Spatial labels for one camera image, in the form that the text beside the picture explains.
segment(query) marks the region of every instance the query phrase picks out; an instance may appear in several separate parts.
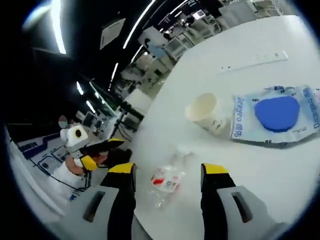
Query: computer screen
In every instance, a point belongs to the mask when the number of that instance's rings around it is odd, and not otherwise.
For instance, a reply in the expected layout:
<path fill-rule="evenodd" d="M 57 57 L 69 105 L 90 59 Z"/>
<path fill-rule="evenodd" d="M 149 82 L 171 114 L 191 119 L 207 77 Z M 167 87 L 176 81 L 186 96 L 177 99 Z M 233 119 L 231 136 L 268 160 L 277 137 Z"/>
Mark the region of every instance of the computer screen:
<path fill-rule="evenodd" d="M 82 121 L 82 125 L 83 126 L 86 126 L 88 128 L 91 128 L 93 122 L 95 121 L 95 116 L 94 115 L 91 115 L 91 114 L 86 114 L 84 120 Z"/>
<path fill-rule="evenodd" d="M 203 19 L 206 16 L 206 14 L 202 10 L 199 10 L 194 14 L 192 14 L 192 16 L 194 17 L 195 20 L 198 20 L 198 19 Z"/>

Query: cable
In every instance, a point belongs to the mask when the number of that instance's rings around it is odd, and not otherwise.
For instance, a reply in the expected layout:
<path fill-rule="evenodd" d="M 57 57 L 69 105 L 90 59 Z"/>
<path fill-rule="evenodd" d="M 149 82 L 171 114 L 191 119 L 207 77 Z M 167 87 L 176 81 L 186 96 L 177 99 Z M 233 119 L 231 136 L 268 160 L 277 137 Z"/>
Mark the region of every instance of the cable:
<path fill-rule="evenodd" d="M 131 136 L 125 131 L 125 129 L 124 129 L 124 127 L 123 127 L 122 125 L 119 125 L 119 127 L 121 127 L 122 131 L 125 133 L 125 135 L 126 135 L 128 138 L 132 139 Z"/>
<path fill-rule="evenodd" d="M 120 128 L 118 128 L 118 131 L 119 131 L 120 135 L 121 135 L 124 139 L 126 139 L 127 141 L 129 141 L 129 142 L 131 143 L 131 140 L 129 140 L 127 137 L 125 137 L 125 136 L 123 135 L 123 133 L 120 131 Z"/>
<path fill-rule="evenodd" d="M 84 188 L 88 189 L 91 187 L 91 171 L 86 171 L 84 177 L 85 177 L 85 184 L 84 184 Z"/>

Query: desk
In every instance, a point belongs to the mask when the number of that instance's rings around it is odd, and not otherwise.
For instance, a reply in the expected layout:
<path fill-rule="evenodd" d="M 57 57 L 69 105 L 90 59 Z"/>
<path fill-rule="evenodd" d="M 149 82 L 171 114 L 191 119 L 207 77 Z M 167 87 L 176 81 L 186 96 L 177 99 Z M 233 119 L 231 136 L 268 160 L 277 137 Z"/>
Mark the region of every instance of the desk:
<path fill-rule="evenodd" d="M 257 54 L 285 51 L 288 60 L 219 73 L 221 67 L 249 62 Z M 260 198 L 277 222 L 292 223 L 312 197 L 320 172 L 320 138 L 289 149 L 270 149 L 223 141 L 184 117 L 198 95 L 213 92 L 232 107 L 231 94 L 265 87 L 320 85 L 317 45 L 297 16 L 251 21 L 189 49 L 173 68 L 131 143 L 139 167 L 135 215 L 153 240 L 201 240 L 200 165 L 225 166 L 238 186 Z M 180 192 L 167 209 L 148 207 L 152 171 L 168 163 L 174 145 L 195 153 Z"/>

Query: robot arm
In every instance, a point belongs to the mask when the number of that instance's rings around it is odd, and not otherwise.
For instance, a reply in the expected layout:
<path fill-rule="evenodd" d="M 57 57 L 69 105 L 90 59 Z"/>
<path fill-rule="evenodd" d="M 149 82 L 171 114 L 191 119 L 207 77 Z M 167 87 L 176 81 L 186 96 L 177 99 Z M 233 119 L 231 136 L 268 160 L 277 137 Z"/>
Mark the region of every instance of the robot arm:
<path fill-rule="evenodd" d="M 48 184 L 55 193 L 65 199 L 69 199 L 74 189 L 78 188 L 83 172 L 94 171 L 98 168 L 95 162 L 97 156 L 107 154 L 109 150 L 117 148 L 124 142 L 115 138 L 102 142 L 92 140 L 84 126 L 80 124 L 70 129 L 62 129 L 60 136 L 72 158 L 67 159 L 54 171 L 53 177 L 48 179 Z M 81 168 L 80 171 L 70 169 L 73 164 L 75 169 Z"/>
<path fill-rule="evenodd" d="M 234 181 L 223 166 L 208 163 L 201 165 L 201 209 L 204 240 L 228 239 L 227 216 L 217 190 L 235 186 Z"/>
<path fill-rule="evenodd" d="M 101 186 L 76 198 L 59 221 L 47 224 L 59 239 L 131 240 L 136 207 L 136 165 L 111 168 Z"/>

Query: power strip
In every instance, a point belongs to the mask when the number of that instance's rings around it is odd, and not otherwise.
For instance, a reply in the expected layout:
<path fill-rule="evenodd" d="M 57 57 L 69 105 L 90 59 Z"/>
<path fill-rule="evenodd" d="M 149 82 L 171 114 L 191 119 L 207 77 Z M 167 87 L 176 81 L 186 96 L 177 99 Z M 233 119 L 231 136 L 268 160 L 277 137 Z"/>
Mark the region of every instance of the power strip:
<path fill-rule="evenodd" d="M 254 57 L 244 57 L 239 62 L 221 66 L 217 74 L 285 60 L 288 60 L 288 55 L 285 51 L 274 51 L 266 54 L 258 53 Z"/>

